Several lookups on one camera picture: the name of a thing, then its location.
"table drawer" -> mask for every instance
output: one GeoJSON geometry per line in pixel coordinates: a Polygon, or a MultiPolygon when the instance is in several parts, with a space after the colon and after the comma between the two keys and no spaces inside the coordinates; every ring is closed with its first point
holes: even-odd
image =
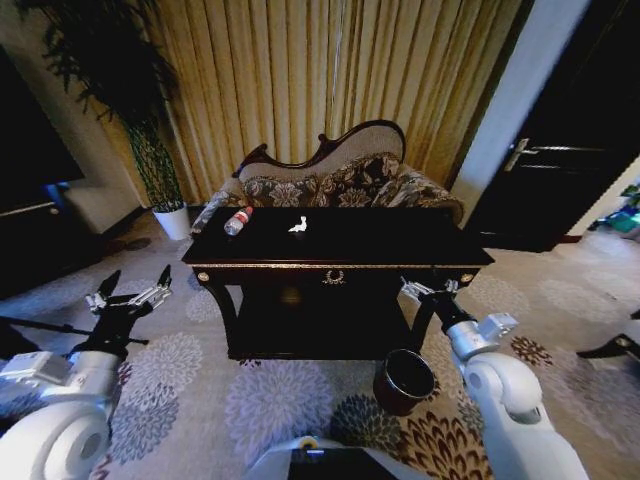
{"type": "Polygon", "coordinates": [[[341,287],[346,285],[382,285],[400,287],[401,277],[440,288],[446,280],[468,285],[478,268],[367,268],[367,267],[194,267],[201,282],[209,280],[226,285],[309,285],[341,287]]]}

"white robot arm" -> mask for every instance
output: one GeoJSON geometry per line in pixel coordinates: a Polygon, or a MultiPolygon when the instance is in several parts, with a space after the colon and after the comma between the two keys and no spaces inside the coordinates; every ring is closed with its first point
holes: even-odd
{"type": "Polygon", "coordinates": [[[484,420],[482,439],[497,479],[588,479],[576,451],[553,428],[528,366],[500,353],[480,353],[463,375],[484,420]]]}
{"type": "Polygon", "coordinates": [[[520,360],[496,353],[498,339],[518,322],[508,314],[482,322],[455,302],[457,284],[434,291],[405,282],[403,292],[432,302],[451,340],[453,362],[484,421],[483,443],[498,480],[588,480],[576,451],[553,427],[533,371],[520,360]]]}
{"type": "Polygon", "coordinates": [[[118,367],[127,356],[131,328],[171,294],[169,266],[155,287],[138,295],[110,297],[119,274],[87,296],[99,319],[68,360],[51,352],[25,353],[13,357],[0,373],[39,391],[50,403],[0,438],[2,478],[87,479],[109,448],[109,422],[120,395],[118,367]]]}

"bamboo plant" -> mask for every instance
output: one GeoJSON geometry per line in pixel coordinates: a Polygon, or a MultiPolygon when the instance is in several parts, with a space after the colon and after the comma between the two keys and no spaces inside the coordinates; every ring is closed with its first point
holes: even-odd
{"type": "Polygon", "coordinates": [[[24,16],[41,10],[49,21],[44,35],[48,69],[81,85],[85,112],[91,98],[104,106],[98,118],[116,116],[124,125],[149,201],[158,213],[184,203],[158,120],[174,72],[158,47],[146,39],[153,0],[15,0],[24,16]]]}

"small white figurine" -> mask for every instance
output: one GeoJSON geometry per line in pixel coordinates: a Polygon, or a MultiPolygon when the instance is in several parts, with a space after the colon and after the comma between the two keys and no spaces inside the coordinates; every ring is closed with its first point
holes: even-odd
{"type": "Polygon", "coordinates": [[[301,216],[300,223],[289,229],[290,232],[304,232],[307,230],[307,217],[301,216]]]}

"black door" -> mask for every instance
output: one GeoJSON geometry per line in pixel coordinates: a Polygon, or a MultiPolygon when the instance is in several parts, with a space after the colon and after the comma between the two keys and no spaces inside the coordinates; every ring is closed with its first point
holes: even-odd
{"type": "Polygon", "coordinates": [[[593,0],[467,229],[552,249],[637,155],[639,83],[640,2],[593,0]]]}

